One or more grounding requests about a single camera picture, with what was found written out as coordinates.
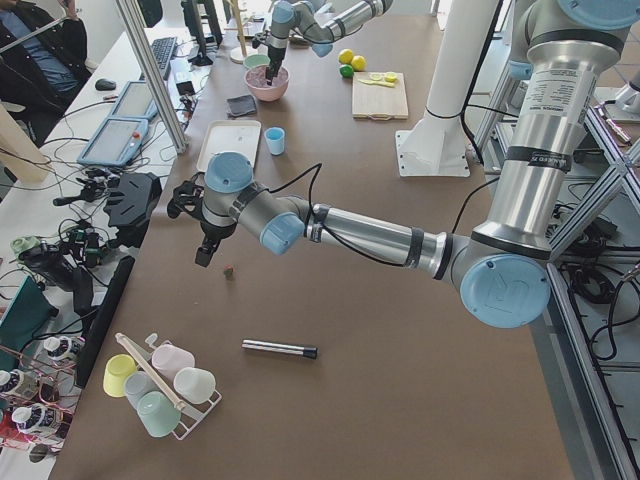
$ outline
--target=cup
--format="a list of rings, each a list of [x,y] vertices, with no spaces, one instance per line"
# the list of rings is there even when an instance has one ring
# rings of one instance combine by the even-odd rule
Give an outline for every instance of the cup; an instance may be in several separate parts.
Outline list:
[[[183,368],[173,379],[173,388],[195,405],[204,403],[216,391],[216,377],[200,368]]]
[[[124,394],[133,408],[138,407],[138,402],[147,393],[158,390],[158,386],[147,372],[134,372],[124,382]]]
[[[107,395],[124,397],[124,383],[136,371],[135,360],[125,353],[111,357],[104,369],[102,388]]]
[[[271,127],[264,132],[264,139],[267,141],[267,148],[271,155],[281,155],[284,152],[284,129]]]
[[[175,345],[160,345],[153,351],[151,364],[164,375],[167,380],[173,382],[176,374],[186,367],[194,367],[196,359],[191,352],[176,347]]]
[[[180,423],[180,412],[161,392],[145,394],[138,402],[136,412],[152,437],[165,437]]]

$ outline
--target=black mouse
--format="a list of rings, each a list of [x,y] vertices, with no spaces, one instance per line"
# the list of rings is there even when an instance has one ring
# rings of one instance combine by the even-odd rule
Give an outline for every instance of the black mouse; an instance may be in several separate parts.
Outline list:
[[[113,80],[107,80],[106,78],[99,78],[98,80],[96,80],[96,90],[99,90],[101,92],[105,92],[107,90],[115,90],[116,86],[117,84]]]

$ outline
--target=yellow knife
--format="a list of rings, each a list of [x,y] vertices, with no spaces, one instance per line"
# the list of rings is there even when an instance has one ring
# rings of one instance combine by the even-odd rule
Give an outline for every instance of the yellow knife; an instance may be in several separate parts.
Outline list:
[[[362,78],[359,78],[358,81],[361,83],[364,83],[365,85],[380,85],[381,87],[389,87],[389,88],[394,88],[396,86],[395,83],[385,82],[383,80],[364,80]]]

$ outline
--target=pink bowl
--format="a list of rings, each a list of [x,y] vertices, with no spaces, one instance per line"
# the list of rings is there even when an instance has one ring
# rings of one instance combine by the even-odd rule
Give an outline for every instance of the pink bowl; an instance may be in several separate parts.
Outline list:
[[[244,74],[244,83],[247,88],[258,100],[263,102],[273,102],[278,100],[289,86],[289,72],[286,68],[280,67],[278,76],[273,79],[273,85],[267,85],[265,72],[267,65],[258,65],[257,67],[247,70]]]

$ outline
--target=green bowl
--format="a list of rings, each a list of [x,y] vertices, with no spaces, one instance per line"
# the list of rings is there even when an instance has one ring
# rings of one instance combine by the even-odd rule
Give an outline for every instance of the green bowl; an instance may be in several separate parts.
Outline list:
[[[254,67],[259,67],[260,65],[269,65],[269,61],[269,57],[266,55],[256,53],[254,55],[247,56],[242,63],[247,69],[252,69]]]

